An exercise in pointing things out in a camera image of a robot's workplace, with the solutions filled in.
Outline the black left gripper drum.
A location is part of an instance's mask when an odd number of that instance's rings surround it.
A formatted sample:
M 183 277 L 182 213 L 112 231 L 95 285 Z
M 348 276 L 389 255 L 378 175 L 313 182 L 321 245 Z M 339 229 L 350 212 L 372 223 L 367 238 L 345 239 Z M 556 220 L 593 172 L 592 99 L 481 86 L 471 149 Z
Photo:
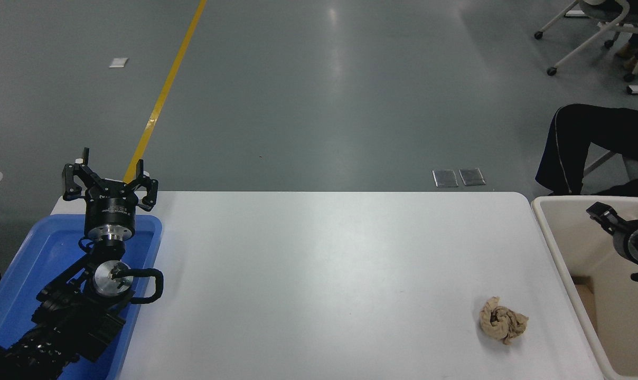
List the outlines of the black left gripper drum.
M 118 225 L 135 230 L 138 197 L 133 191 L 120 193 L 123 185 L 119 183 L 105 185 L 104 188 L 109 189 L 108 195 L 99 187 L 90 187 L 85 191 L 85 230 L 94 230 L 104 225 Z

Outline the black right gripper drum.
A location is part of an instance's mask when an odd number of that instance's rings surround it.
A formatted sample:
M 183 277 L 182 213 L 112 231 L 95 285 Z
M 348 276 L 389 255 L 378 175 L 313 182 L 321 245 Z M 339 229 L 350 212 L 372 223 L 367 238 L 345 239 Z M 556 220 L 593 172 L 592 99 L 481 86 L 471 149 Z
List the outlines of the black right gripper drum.
M 638 265 L 638 257 L 634 248 L 630 248 L 631 236 L 638 231 L 638 220 L 626 221 L 618 219 L 614 228 L 614 248 L 623 258 Z

